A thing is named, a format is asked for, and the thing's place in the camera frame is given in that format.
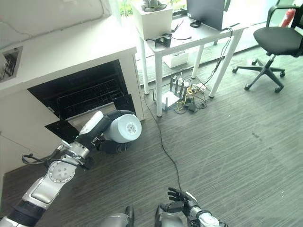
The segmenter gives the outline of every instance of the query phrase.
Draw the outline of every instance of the black office chair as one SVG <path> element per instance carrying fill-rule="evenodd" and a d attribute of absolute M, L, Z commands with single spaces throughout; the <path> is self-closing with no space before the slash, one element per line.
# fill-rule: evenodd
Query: black office chair
<path fill-rule="evenodd" d="M 269 27 L 269 22 L 276 9 L 296 9 L 295 16 L 291 28 L 288 27 Z M 273 72 L 280 72 L 280 77 L 285 76 L 285 69 L 273 68 L 270 65 L 273 63 L 277 55 L 291 55 L 299 57 L 303 54 L 303 36 L 295 31 L 295 27 L 303 29 L 303 5 L 298 6 L 279 6 L 275 5 L 270 8 L 267 17 L 266 27 L 260 28 L 254 32 L 254 37 L 258 44 L 267 51 L 267 55 L 274 55 L 265 65 L 256 59 L 252 62 L 252 65 L 258 63 L 259 66 L 237 66 L 232 70 L 236 73 L 238 69 L 259 71 L 259 75 L 250 83 L 245 86 L 245 90 L 248 91 L 250 87 L 263 75 L 266 74 L 271 78 L 278 87 L 275 88 L 275 92 L 279 93 L 284 85 L 274 75 Z"/>

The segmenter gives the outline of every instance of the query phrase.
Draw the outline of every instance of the dish rack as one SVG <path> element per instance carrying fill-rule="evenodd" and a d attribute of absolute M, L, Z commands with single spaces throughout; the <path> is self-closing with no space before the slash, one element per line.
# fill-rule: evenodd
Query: dish rack
<path fill-rule="evenodd" d="M 89 88 L 70 93 L 57 98 L 59 118 L 69 117 L 85 113 L 96 107 L 113 102 L 124 96 L 117 79 L 111 79 Z"/>

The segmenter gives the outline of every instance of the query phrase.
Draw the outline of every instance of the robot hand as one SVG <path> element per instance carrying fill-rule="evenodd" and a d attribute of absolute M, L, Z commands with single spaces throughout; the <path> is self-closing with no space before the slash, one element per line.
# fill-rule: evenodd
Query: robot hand
<path fill-rule="evenodd" d="M 169 213 L 180 212 L 188 217 L 190 216 L 190 211 L 194 208 L 200 208 L 197 200 L 188 192 L 183 192 L 175 188 L 169 187 L 167 192 L 169 200 L 173 201 L 170 204 L 161 204 L 160 207 Z"/>
<path fill-rule="evenodd" d="M 228 226 L 220 222 L 212 216 L 208 210 L 202 210 L 198 205 L 197 200 L 189 192 L 183 192 L 175 188 L 169 188 L 167 192 L 169 200 L 173 201 L 170 204 L 161 204 L 160 208 L 168 213 L 182 211 L 187 217 L 189 226 L 197 227 L 225 227 Z"/>

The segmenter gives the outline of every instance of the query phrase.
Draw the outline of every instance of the chair armrest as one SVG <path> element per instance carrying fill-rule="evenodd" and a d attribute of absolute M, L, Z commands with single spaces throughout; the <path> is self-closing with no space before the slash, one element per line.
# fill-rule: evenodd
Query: chair armrest
<path fill-rule="evenodd" d="M 294 5 L 285 5 L 285 6 L 284 5 L 275 5 L 275 6 L 272 6 L 268 11 L 266 27 L 269 27 L 271 17 L 273 16 L 276 9 L 299 9 L 299 8 L 300 8 L 299 6 L 294 6 Z"/>

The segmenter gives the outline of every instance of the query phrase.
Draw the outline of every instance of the white container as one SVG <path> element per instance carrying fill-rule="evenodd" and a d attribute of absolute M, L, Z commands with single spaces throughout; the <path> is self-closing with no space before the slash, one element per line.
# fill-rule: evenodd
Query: white container
<path fill-rule="evenodd" d="M 163 61 L 167 64 L 168 67 L 173 68 L 182 64 L 187 63 L 188 61 L 188 53 L 183 52 L 176 54 L 169 54 L 166 56 L 163 56 Z"/>
<path fill-rule="evenodd" d="M 141 131 L 142 126 L 138 118 L 132 114 L 125 114 L 115 119 L 103 136 L 117 143 L 127 143 L 138 139 Z"/>
<path fill-rule="evenodd" d="M 132 3 L 134 22 L 142 39 L 154 39 L 164 33 L 171 33 L 172 8 L 146 13 L 141 5 Z"/>

